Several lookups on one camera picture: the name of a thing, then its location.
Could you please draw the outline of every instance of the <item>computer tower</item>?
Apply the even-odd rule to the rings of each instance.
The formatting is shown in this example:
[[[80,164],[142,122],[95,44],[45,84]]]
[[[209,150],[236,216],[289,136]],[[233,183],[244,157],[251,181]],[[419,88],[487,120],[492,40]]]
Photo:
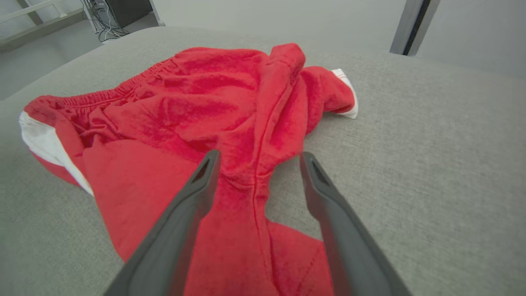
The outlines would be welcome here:
[[[125,27],[151,12],[149,0],[95,0],[99,17],[112,27]],[[106,4],[109,6],[109,17],[106,13]]]

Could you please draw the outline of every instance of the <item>white wall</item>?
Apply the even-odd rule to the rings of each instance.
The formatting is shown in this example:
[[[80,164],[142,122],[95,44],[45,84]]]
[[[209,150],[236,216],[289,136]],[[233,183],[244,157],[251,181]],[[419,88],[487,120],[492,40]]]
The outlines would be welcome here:
[[[167,26],[284,38],[327,51],[389,52],[406,0],[153,0]]]
[[[526,78],[526,0],[441,0],[417,57]]]
[[[32,5],[42,3],[46,0],[28,0]],[[64,0],[57,4],[65,13],[70,13],[82,7],[79,0]],[[7,15],[21,9],[16,0],[0,0],[0,15]],[[57,10],[52,6],[47,6],[36,11],[43,22],[59,17]],[[27,15],[19,16],[7,22],[0,23],[0,38],[5,39],[31,27],[34,23]]]

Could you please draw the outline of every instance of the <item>gray fabric surface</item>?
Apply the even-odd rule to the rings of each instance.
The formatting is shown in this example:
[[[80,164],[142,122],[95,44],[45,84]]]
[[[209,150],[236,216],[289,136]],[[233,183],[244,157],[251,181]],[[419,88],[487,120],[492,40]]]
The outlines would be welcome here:
[[[17,118],[38,95],[115,87],[192,46],[273,41],[200,29],[133,33],[0,102],[3,295],[97,295],[122,266],[93,199],[29,153]],[[326,115],[305,141],[415,295],[525,295],[526,84],[405,56],[304,48],[342,68],[358,119]],[[267,216],[320,237],[297,160],[280,165]]]

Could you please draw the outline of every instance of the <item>seam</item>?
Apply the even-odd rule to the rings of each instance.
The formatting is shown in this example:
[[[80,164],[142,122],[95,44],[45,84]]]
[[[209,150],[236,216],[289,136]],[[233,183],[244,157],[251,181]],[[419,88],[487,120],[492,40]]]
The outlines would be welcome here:
[[[310,260],[310,264],[309,264],[309,267],[307,268],[307,271],[305,271],[305,274],[303,275],[303,277],[301,277],[301,281],[298,284],[298,288],[296,289],[295,295],[299,295],[299,292],[301,290],[301,286],[303,285],[303,283],[305,282],[305,279],[307,278],[307,276],[309,275],[310,271],[312,270],[312,267],[314,266],[314,262],[316,261],[316,258],[318,256],[318,253],[320,252],[320,250],[321,250],[321,246],[318,246],[318,249],[316,250],[316,252],[312,256],[312,259]]]
[[[270,249],[272,249],[272,240],[269,239],[269,241],[270,241]],[[270,264],[272,267],[272,280],[274,281],[274,286],[276,287],[276,291],[278,292],[278,295],[283,295],[283,292],[279,289],[279,286],[276,285],[276,283],[278,282],[276,280],[276,274],[274,273],[274,270],[276,269],[276,264],[274,262],[274,254],[272,252],[270,253]]]
[[[289,64],[287,64],[285,62],[283,62],[283,64],[285,64],[290,69],[292,69]],[[283,97],[283,93],[285,93],[285,90],[283,90],[283,92],[281,92],[281,94],[279,96],[280,98]],[[276,110],[276,107],[278,106],[278,104],[279,104],[279,100],[272,107],[270,115],[274,114],[274,111]],[[261,158],[261,150],[262,150],[262,146],[263,146],[263,141],[264,141],[265,135],[266,135],[267,130],[268,130],[269,122],[270,122],[270,117],[267,118],[267,122],[265,124],[265,128],[263,129],[263,132],[262,132],[262,135],[261,135],[261,139],[259,140],[258,152],[257,152],[257,157],[256,157],[256,167],[255,167],[255,170],[254,170],[254,193],[252,195],[252,214],[254,215],[254,224],[256,226],[256,232],[258,234],[259,251],[261,252],[261,255],[263,255],[263,257],[264,257],[264,253],[263,253],[263,247],[262,247],[262,244],[261,244],[261,232],[259,231],[258,220],[256,218],[256,192],[257,192],[258,185],[259,185],[258,173],[257,173],[258,172],[258,168],[259,168],[259,159]],[[263,266],[264,266],[264,268],[266,270],[267,269],[267,263],[265,262],[265,260],[263,260]],[[271,280],[273,282],[274,286],[276,286],[276,283],[274,282],[273,277],[269,278],[269,280]]]

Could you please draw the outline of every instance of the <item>black cable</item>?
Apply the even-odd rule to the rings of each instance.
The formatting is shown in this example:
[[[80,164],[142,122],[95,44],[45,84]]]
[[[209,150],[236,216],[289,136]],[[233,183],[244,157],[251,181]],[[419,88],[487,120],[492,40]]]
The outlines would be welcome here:
[[[102,31],[99,32],[98,37],[97,37],[98,40],[99,40],[100,42],[104,42],[104,41],[106,41],[106,40],[111,40],[111,39],[118,39],[117,36],[118,36],[118,37],[122,37],[122,36],[126,36],[126,35],[130,34],[129,31],[123,29],[123,28],[122,28],[122,27],[121,27],[116,21],[115,21],[115,23],[117,24],[118,27],[112,27],[110,24],[107,24],[106,22],[104,22],[104,21],[102,20],[102,18],[98,15],[97,12],[99,12],[99,11],[106,11],[106,10],[105,10],[104,8],[102,8],[102,7],[97,7],[97,8],[96,8],[95,6],[98,6],[98,5],[97,5],[97,3],[95,2],[95,0],[90,0],[90,1],[89,1],[88,4],[91,4],[91,7],[90,7],[89,5],[86,6],[85,3],[84,3],[84,1],[82,1],[82,0],[80,0],[80,2],[82,3],[82,6],[83,6],[83,7],[86,7],[88,10],[91,11],[91,13],[95,16],[95,18],[96,18],[97,20],[95,20],[95,19],[89,19],[89,18],[84,18],[84,16],[83,16],[83,18],[84,18],[84,19],[87,19],[87,20],[89,20],[89,21],[97,21],[97,22],[99,22],[100,26],[102,27]],[[108,6],[109,9],[111,9],[111,13],[112,13],[112,15],[115,15],[115,13],[114,13],[114,11],[113,11],[113,8],[111,8],[111,7],[108,5],[107,2],[106,2],[106,6]],[[103,32],[106,32],[106,35],[107,35],[107,33],[110,33],[110,34],[113,35],[113,37],[115,37],[115,38],[107,38],[107,39],[104,39],[104,40],[102,41],[102,40],[100,40],[100,36],[102,35]]]

